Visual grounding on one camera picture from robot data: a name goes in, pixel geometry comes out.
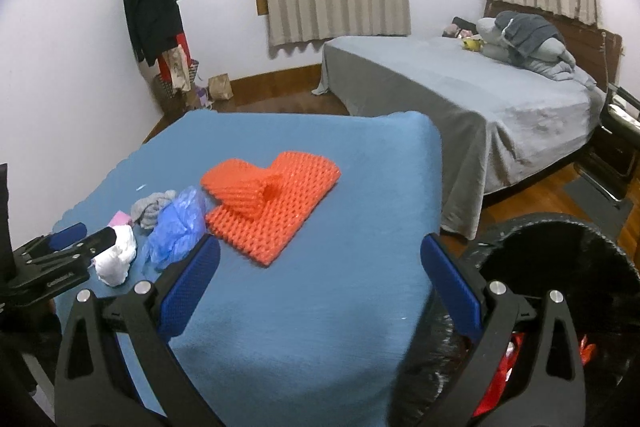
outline wooden headboard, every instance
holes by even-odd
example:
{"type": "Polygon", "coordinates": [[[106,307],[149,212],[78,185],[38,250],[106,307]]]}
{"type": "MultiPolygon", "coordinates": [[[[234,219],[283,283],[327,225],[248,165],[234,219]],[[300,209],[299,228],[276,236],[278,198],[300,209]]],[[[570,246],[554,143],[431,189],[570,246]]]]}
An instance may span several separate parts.
{"type": "Polygon", "coordinates": [[[589,73],[598,87],[607,91],[607,75],[602,53],[602,34],[606,35],[607,66],[609,67],[609,81],[616,81],[620,55],[622,54],[622,37],[615,33],[599,29],[596,25],[588,26],[576,19],[569,19],[563,15],[545,12],[538,8],[510,4],[504,1],[488,0],[484,8],[485,17],[495,17],[505,10],[520,13],[533,13],[542,15],[560,30],[566,47],[575,57],[575,61],[583,70],[589,73]]]}

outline black garbage bin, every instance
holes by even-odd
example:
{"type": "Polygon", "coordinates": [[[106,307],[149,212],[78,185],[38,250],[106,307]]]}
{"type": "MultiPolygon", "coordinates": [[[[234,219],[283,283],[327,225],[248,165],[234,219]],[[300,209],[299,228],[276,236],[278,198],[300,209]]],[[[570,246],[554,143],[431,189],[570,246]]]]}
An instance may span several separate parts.
{"type": "MultiPolygon", "coordinates": [[[[462,259],[486,280],[542,297],[560,290],[578,339],[596,351],[584,368],[588,427],[640,425],[640,276],[596,226],[566,214],[529,214],[472,241],[462,259]]],[[[391,427],[414,427],[464,360],[468,344],[435,294],[396,382],[391,427]]]]}

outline pink sponge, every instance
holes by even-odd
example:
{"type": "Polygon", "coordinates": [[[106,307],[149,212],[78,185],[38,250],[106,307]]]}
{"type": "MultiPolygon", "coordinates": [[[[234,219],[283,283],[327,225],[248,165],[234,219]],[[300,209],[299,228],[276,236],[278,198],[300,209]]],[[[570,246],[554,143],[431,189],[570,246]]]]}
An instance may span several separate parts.
{"type": "Polygon", "coordinates": [[[133,225],[131,216],[129,216],[129,214],[125,214],[122,210],[118,210],[115,216],[111,217],[109,226],[117,227],[118,225],[133,225]]]}

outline silver screw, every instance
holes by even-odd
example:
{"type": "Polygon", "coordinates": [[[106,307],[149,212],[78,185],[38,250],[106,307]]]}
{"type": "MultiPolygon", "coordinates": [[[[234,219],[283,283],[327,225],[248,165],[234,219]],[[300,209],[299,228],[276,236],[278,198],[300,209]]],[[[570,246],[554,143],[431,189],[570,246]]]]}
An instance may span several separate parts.
{"type": "Polygon", "coordinates": [[[151,290],[151,283],[149,281],[140,281],[133,286],[133,291],[138,295],[146,295],[151,290]]]}
{"type": "Polygon", "coordinates": [[[78,302],[87,302],[91,298],[91,292],[89,290],[80,290],[76,299],[78,302]]]}
{"type": "Polygon", "coordinates": [[[559,304],[562,301],[564,301],[564,296],[558,290],[551,290],[549,292],[549,298],[556,304],[559,304]]]}
{"type": "Polygon", "coordinates": [[[489,289],[496,295],[504,295],[507,293],[507,286],[504,285],[504,282],[500,281],[493,281],[489,285],[489,289]]]}

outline orange mesh packaging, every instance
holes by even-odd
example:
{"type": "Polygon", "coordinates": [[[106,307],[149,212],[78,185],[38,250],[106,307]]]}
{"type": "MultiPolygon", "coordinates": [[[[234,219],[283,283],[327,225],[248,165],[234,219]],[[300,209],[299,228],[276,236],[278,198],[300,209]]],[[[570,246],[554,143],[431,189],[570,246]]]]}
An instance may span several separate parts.
{"type": "Polygon", "coordinates": [[[207,214],[212,233],[269,266],[340,177],[327,158],[284,152],[268,169],[238,159],[207,172],[202,186],[222,203],[207,214]]]}

